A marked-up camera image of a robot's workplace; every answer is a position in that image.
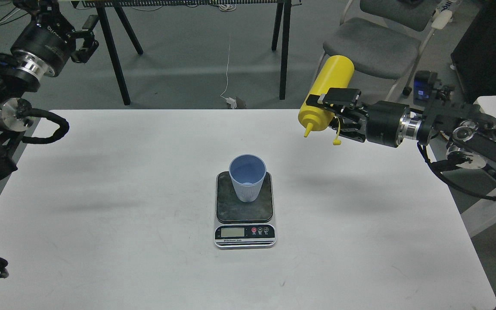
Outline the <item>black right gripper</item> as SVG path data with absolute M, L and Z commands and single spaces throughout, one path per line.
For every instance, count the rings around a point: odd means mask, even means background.
M 376 143 L 396 148 L 402 142 L 402 121 L 410 113 L 408 105 L 378 101 L 358 108 L 361 90 L 354 88 L 330 88 L 327 93 L 310 94 L 307 106 L 317 107 L 333 114 L 329 127 L 336 131 L 333 143 L 339 137 L 364 143 Z

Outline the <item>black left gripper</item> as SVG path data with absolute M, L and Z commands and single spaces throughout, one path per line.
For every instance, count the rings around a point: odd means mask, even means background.
M 81 31 L 71 33 L 71 39 L 84 40 L 81 48 L 75 50 L 74 41 L 57 34 L 70 32 L 70 23 L 60 12 L 57 0 L 14 0 L 13 4 L 30 14 L 33 22 L 20 33 L 10 51 L 15 56 L 29 53 L 43 60 L 50 68 L 48 76 L 59 76 L 70 57 L 74 63 L 87 63 L 98 49 L 99 42 L 94 35 L 98 15 L 90 15 Z

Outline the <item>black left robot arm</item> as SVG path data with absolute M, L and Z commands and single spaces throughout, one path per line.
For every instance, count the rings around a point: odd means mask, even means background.
M 65 118 L 34 108 L 23 94 L 38 91 L 43 77 L 57 77 L 69 59 L 86 63 L 99 47 L 94 37 L 97 15 L 90 15 L 81 30 L 75 30 L 56 0 L 12 3 L 31 20 L 10 53 L 0 52 L 0 181 L 16 171 L 12 156 L 20 143 L 55 143 L 69 131 Z

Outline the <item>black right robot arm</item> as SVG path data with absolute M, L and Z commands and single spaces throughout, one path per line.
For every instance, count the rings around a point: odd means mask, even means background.
M 443 176 L 444 171 L 481 169 L 496 181 L 496 118 L 482 113 L 477 104 L 452 102 L 453 89 L 443 85 L 436 72 L 418 71 L 412 92 L 421 110 L 387 101 L 364 104 L 359 101 L 361 91 L 351 88 L 310 94 L 306 104 L 331 112 L 325 127 L 347 139 L 393 148 L 404 139 L 417 141 L 425 163 L 445 184 L 496 202 L 496 196 L 471 192 Z

